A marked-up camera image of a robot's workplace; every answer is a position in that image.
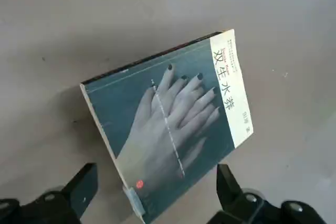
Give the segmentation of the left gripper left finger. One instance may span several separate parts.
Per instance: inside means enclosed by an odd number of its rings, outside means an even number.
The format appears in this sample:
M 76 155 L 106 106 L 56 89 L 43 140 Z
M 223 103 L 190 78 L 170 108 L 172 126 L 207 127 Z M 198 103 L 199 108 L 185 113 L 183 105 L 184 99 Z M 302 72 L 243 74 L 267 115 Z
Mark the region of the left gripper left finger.
M 81 223 L 97 191 L 97 165 L 87 163 L 64 188 L 45 192 L 28 204 L 1 199 L 1 223 Z

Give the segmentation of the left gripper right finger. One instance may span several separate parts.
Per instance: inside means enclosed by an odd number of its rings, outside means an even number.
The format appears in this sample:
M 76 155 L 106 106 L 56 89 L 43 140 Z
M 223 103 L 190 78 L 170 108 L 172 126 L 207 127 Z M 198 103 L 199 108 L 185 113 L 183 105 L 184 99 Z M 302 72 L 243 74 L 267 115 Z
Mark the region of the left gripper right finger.
M 217 165 L 216 192 L 222 209 L 208 223 L 325 223 L 305 202 L 284 201 L 276 207 L 253 191 L 244 191 L 226 164 Z

